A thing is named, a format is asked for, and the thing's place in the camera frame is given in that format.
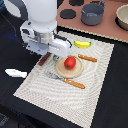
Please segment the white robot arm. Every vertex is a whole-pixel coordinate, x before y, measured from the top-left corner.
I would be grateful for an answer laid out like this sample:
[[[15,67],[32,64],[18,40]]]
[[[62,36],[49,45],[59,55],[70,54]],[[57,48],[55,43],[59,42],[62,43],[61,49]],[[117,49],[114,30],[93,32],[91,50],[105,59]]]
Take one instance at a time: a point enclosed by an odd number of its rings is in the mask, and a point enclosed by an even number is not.
[[[40,55],[47,52],[67,57],[71,43],[55,33],[57,0],[3,0],[8,12],[24,20],[20,27],[26,48]]]

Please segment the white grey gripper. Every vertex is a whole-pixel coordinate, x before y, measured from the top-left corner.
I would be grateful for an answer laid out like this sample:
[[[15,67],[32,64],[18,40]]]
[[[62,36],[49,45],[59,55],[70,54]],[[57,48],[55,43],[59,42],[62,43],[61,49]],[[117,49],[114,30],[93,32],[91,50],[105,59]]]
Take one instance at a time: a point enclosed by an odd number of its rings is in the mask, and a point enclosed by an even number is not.
[[[34,53],[45,55],[47,52],[61,57],[67,57],[71,43],[55,33],[39,33],[32,29],[31,24],[25,21],[20,27],[21,37],[26,49]]]

